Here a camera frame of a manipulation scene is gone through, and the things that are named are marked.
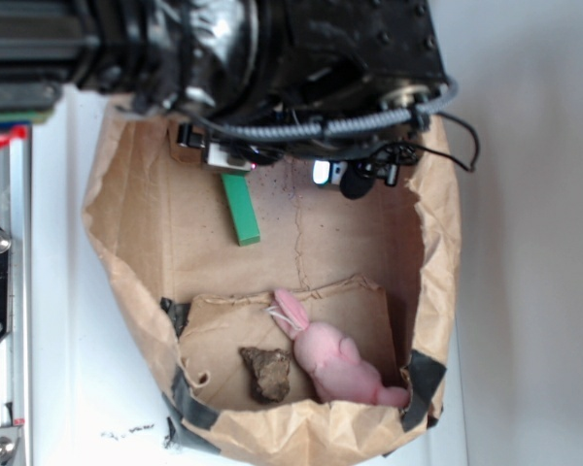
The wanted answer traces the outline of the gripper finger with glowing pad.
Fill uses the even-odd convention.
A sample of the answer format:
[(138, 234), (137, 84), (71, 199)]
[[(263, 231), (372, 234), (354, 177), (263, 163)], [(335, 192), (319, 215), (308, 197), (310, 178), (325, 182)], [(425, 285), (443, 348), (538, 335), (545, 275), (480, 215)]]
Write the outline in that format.
[(227, 174), (248, 174), (253, 171), (253, 163), (234, 152), (231, 144), (214, 141), (207, 133), (196, 130), (192, 124), (179, 125), (177, 145), (185, 150), (196, 150), (205, 169)]

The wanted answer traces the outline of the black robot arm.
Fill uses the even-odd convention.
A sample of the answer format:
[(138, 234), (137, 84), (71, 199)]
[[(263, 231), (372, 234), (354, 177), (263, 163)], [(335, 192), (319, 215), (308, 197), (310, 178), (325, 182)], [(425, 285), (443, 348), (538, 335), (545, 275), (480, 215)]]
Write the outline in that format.
[(284, 156), (348, 162), (344, 194), (395, 184), (456, 96), (425, 1), (0, 1), (0, 147), (46, 121), (66, 85), (233, 169)]

